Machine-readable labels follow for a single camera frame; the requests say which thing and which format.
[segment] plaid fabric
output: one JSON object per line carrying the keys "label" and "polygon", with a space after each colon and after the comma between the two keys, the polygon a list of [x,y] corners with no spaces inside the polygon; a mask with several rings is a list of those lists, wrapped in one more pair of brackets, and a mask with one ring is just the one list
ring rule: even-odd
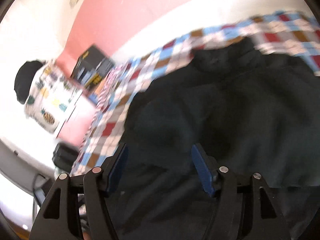
{"label": "plaid fabric", "polygon": [[221,48],[244,36],[250,36],[256,49],[264,54],[302,57],[315,75],[320,75],[320,26],[315,18],[306,18],[302,13],[278,11],[236,24],[192,31],[111,71],[71,174],[86,173],[113,155],[124,131],[129,105],[137,92],[146,90],[154,79],[186,66],[192,59],[191,49]]}

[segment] black cloth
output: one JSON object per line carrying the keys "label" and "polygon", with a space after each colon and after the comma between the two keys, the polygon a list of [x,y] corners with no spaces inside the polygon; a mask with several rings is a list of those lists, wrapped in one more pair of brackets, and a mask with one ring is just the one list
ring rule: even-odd
{"label": "black cloth", "polygon": [[120,140],[129,158],[107,199],[119,239],[202,239],[218,200],[192,163],[196,142],[236,173],[260,172],[297,239],[320,206],[317,78],[301,59],[262,55],[249,39],[194,56],[129,107]]}
{"label": "black cloth", "polygon": [[19,69],[14,81],[14,91],[17,94],[17,100],[24,104],[29,96],[32,80],[36,72],[43,66],[40,61],[27,61]]}
{"label": "black cloth", "polygon": [[247,38],[194,51],[188,66],[138,93],[123,140],[145,164],[181,170],[200,142],[219,164],[258,171],[271,187],[318,186],[319,113],[320,82],[303,60],[262,55]]}

